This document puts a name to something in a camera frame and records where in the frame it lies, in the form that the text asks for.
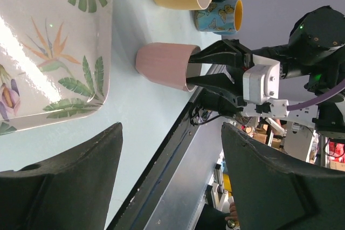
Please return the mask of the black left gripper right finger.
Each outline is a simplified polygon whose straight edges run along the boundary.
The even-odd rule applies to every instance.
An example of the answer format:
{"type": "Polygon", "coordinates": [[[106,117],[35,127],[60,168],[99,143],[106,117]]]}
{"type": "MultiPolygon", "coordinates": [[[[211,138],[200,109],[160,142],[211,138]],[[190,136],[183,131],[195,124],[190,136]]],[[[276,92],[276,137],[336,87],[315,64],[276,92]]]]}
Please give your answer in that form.
{"type": "Polygon", "coordinates": [[[229,123],[222,146],[241,229],[344,229],[344,172],[286,155],[229,123]]]}

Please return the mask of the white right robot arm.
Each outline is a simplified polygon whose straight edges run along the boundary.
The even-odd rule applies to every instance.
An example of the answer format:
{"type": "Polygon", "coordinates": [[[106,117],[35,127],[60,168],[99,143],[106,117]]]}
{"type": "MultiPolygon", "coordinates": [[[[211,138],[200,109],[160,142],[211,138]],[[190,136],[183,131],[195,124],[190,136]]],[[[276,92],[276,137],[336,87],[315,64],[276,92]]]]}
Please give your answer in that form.
{"type": "MultiPolygon", "coordinates": [[[[331,7],[300,18],[286,45],[249,50],[224,39],[189,61],[226,66],[226,73],[187,78],[207,91],[204,109],[295,122],[344,143],[344,15],[331,7]]],[[[228,123],[222,146],[241,229],[344,229],[342,171],[301,161],[228,123]]]]}

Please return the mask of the blue butterfly mug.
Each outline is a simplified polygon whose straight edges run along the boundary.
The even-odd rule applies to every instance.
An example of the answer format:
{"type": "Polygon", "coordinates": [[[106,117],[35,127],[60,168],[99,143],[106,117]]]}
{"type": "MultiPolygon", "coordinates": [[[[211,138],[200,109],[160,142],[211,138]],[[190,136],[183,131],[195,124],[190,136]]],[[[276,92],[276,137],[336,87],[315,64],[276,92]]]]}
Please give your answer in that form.
{"type": "Polygon", "coordinates": [[[212,32],[221,36],[236,34],[242,26],[242,0],[225,0],[211,2],[205,10],[195,11],[196,29],[201,32],[212,32]]]}

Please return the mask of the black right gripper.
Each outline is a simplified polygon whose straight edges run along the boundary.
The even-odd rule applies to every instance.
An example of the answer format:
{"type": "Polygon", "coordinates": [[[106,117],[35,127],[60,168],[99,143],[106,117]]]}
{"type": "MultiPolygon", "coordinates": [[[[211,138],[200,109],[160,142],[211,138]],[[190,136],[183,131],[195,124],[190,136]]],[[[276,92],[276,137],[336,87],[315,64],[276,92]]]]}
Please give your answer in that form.
{"type": "Polygon", "coordinates": [[[252,51],[237,39],[219,40],[189,59],[191,64],[224,65],[218,74],[187,78],[187,83],[207,91],[204,108],[223,116],[233,116],[243,111],[243,74],[253,66],[252,51]]]}

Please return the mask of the pink octagonal mug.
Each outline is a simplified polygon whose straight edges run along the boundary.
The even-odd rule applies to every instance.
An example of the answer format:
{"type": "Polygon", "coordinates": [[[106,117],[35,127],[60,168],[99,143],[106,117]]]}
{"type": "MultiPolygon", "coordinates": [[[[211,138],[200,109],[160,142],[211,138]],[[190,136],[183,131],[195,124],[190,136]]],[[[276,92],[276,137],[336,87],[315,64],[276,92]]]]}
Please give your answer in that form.
{"type": "Polygon", "coordinates": [[[201,51],[197,45],[150,43],[136,54],[136,70],[153,83],[192,92],[196,86],[187,78],[200,76],[201,64],[190,64],[193,54],[201,51]]]}

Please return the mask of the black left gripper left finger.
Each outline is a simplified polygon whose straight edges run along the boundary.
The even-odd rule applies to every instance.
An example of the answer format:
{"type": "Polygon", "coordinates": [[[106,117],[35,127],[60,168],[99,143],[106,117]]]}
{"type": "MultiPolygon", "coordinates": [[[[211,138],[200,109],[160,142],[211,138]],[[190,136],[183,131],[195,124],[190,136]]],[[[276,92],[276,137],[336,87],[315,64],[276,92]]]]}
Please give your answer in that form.
{"type": "Polygon", "coordinates": [[[104,229],[123,144],[116,123],[19,171],[1,172],[1,229],[104,229]]]}

